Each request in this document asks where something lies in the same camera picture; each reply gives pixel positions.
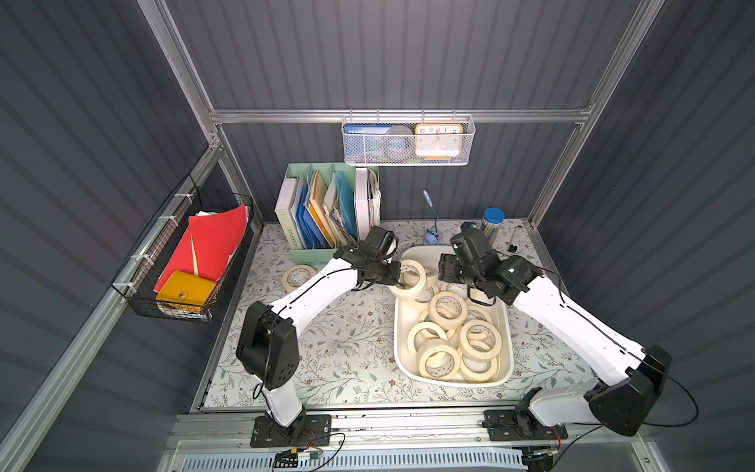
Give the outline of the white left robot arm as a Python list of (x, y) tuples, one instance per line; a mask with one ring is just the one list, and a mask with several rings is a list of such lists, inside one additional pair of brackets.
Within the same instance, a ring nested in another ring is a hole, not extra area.
[(374, 226), (367, 238), (337, 249), (324, 268), (285, 297), (247, 309), (236, 345), (236, 359), (265, 399), (267, 417), (283, 430), (298, 427), (305, 409), (293, 377), (300, 362), (298, 337), (342, 295), (373, 285), (396, 286), (401, 263), (393, 256), (398, 238)]

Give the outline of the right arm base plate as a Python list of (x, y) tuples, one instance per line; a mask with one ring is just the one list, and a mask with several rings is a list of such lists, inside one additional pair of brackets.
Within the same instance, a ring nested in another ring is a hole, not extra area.
[(547, 427), (529, 413), (517, 413), (513, 409), (485, 410), (482, 427), (492, 442), (558, 442), (568, 438), (564, 425)]

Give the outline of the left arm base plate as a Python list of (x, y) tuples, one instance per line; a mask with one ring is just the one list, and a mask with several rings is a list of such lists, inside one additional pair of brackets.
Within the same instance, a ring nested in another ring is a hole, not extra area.
[(328, 446), (332, 433), (330, 415), (304, 414), (288, 427), (282, 427), (269, 415), (255, 420), (250, 440), (251, 448), (304, 448), (305, 446)]

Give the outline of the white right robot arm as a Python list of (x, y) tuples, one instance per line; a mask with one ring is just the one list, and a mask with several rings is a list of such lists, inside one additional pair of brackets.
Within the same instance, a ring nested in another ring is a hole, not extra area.
[(450, 239), (452, 254), (438, 263), (440, 278), (499, 299), (529, 316), (568, 345), (595, 380), (563, 389), (531, 389), (515, 406), (515, 421), (528, 438), (539, 429), (565, 424), (602, 425), (635, 435), (660, 398), (670, 354), (623, 336), (565, 295), (541, 267), (520, 256), (501, 259), (483, 230), (465, 222)]

